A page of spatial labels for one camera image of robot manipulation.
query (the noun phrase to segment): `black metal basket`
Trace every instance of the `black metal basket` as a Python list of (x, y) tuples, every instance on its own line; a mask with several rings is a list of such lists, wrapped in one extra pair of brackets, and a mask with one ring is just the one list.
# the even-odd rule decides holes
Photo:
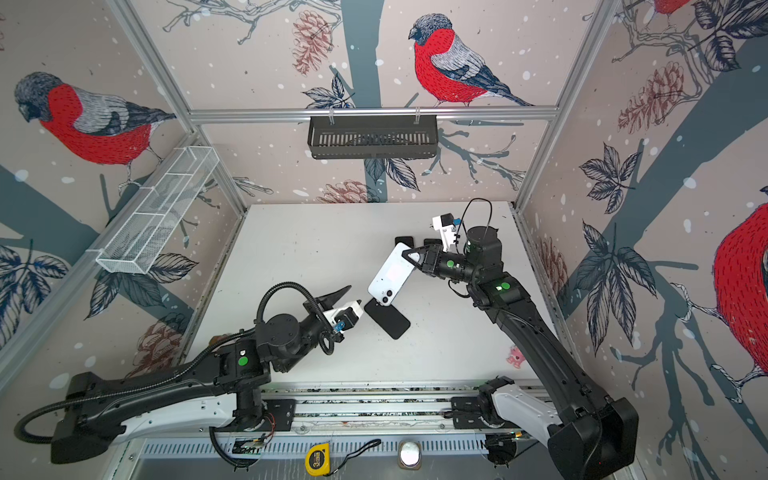
[(318, 160), (334, 158), (432, 158), (437, 117), (421, 115), (312, 117), (307, 143)]

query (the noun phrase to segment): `red bird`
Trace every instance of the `red bird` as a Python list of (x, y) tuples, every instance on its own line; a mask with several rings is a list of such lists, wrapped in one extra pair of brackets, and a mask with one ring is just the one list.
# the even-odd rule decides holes
[[(760, 191), (768, 194), (768, 187)], [(760, 205), (723, 239), (715, 254), (713, 273), (717, 308), (692, 303), (684, 286), (672, 285), (683, 291), (688, 302), (684, 322), (693, 308), (715, 316), (752, 356), (755, 366), (741, 380), (733, 379), (722, 366), (712, 365), (733, 383), (736, 396), (729, 400), (741, 403), (744, 384), (768, 375), (768, 204)]]
[(480, 97), (503, 97), (518, 105), (530, 106), (515, 97), (509, 87), (493, 75), (485, 60), (464, 45), (443, 14), (424, 15), (411, 28), (415, 40), (415, 68), (419, 83), (444, 101), (469, 102)]
[(29, 122), (40, 124), (58, 138), (73, 154), (95, 164), (125, 165), (128, 184), (131, 162), (151, 148), (154, 129), (174, 114), (157, 108), (141, 107), (116, 95), (95, 94), (49, 73), (36, 71), (24, 77), (15, 90), (18, 110)]

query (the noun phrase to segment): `bird wallpaper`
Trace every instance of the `bird wallpaper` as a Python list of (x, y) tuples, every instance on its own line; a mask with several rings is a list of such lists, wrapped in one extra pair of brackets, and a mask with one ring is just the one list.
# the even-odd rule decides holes
[(623, 0), (524, 216), (647, 478), (768, 474), (768, 2)]

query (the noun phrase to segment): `yellow tape measure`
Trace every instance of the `yellow tape measure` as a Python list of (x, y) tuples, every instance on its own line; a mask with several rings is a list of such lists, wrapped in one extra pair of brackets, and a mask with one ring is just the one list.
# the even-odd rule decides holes
[(329, 444), (321, 443), (315, 445), (306, 454), (306, 472), (313, 477), (328, 475), (331, 472), (331, 457), (329, 454)]

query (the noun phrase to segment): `white table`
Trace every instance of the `white table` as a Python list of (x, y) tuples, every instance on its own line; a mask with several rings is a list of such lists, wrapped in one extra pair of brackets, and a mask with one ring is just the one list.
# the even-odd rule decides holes
[[(272, 285), (295, 281), (320, 296), (352, 285), (341, 303), (362, 300), (397, 236), (413, 236), (415, 245), (438, 237), (432, 217), (459, 217), (465, 203), (253, 205), (233, 247), (213, 298), (190, 349), (197, 355), (212, 336), (253, 325), (263, 293)], [(505, 270), (531, 294), (554, 331), (510, 208), (493, 203)], [(488, 205), (474, 202), (467, 228), (485, 225)], [(464, 286), (455, 286), (459, 291)], [(304, 298), (281, 290), (267, 305), (269, 319), (290, 313), (301, 320)], [(273, 373), (276, 384), (293, 388), (474, 385), (506, 375), (534, 380), (527, 362), (520, 369), (507, 358), (512, 341), (471, 300), (449, 291), (445, 280), (414, 271), (393, 303), (411, 321), (398, 340), (365, 315), (345, 332), (332, 356), (314, 349), (288, 373)]]

